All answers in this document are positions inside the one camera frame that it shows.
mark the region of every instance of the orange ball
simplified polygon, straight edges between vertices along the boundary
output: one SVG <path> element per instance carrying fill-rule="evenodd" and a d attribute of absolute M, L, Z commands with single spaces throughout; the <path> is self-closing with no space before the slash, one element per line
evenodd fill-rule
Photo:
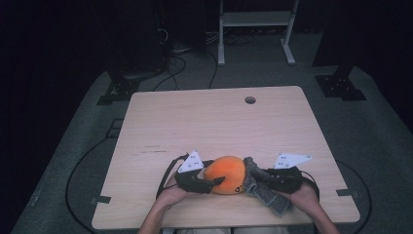
<path fill-rule="evenodd" d="M 213 192 L 229 195 L 244 191 L 245 165 L 242 159 L 236 156 L 222 156 L 204 170 L 204 178 L 207 180 L 223 176 L 225 176 L 224 181 L 219 185 L 214 185 Z"/>

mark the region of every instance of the dark floor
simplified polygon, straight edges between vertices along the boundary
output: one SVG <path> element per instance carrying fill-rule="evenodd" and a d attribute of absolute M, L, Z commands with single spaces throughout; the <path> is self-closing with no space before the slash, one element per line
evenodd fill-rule
<path fill-rule="evenodd" d="M 156 91 L 207 89 L 212 78 L 212 89 L 300 86 L 334 157 L 350 166 L 339 163 L 345 181 L 354 191 L 361 220 L 340 224 L 340 230 L 354 233 L 368 219 L 360 233 L 409 233 L 413 229 L 412 134 L 380 94 L 374 80 L 357 67 L 350 79 L 366 100 L 342 101 L 323 95 L 315 76 L 331 74 L 336 67 L 312 67 L 321 34 L 292 35 L 290 46 L 297 61 L 295 66 L 286 63 L 281 37 L 255 36 L 243 46 L 227 46 L 226 65 L 218 67 L 215 76 L 216 64 L 210 54 L 192 52 L 180 56 L 181 59 L 172 58 L 171 73 L 183 67 L 182 59 L 186 66 L 174 76 L 176 83 L 168 79 Z M 216 57 L 216 45 L 207 50 Z M 152 92 L 168 76 L 165 72 L 146 80 L 138 91 Z M 124 118 L 128 108 L 127 101 L 96 105 L 109 84 L 108 75 L 103 73 L 89 89 L 13 233 L 135 232 L 100 231 L 91 227 L 94 198 L 100 193 L 116 144 L 116 138 L 105 140 L 105 135 L 115 119 Z M 371 198 L 353 170 L 365 181 Z M 69 204 L 79 222 L 90 231 L 76 221 L 66 207 L 65 190 L 71 175 L 67 193 Z M 369 202 L 372 203 L 371 215 L 368 215 Z M 291 227 L 290 232 L 312 233 L 312 227 Z"/>

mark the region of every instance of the tabletop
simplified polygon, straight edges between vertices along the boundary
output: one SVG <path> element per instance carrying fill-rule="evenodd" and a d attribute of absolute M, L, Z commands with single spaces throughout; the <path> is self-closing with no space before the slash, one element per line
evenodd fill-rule
<path fill-rule="evenodd" d="M 262 169 L 272 168 L 280 153 L 310 155 L 312 160 L 298 168 L 317 181 L 320 203 L 332 221 L 359 220 L 353 198 L 337 194 L 347 185 L 302 89 L 261 87 L 134 94 L 100 194 L 110 201 L 97 204 L 93 227 L 140 227 L 170 162 L 193 150 L 203 160 L 252 157 Z M 163 227 L 311 222 L 296 208 L 278 216 L 246 193 L 211 193 L 173 206 Z"/>

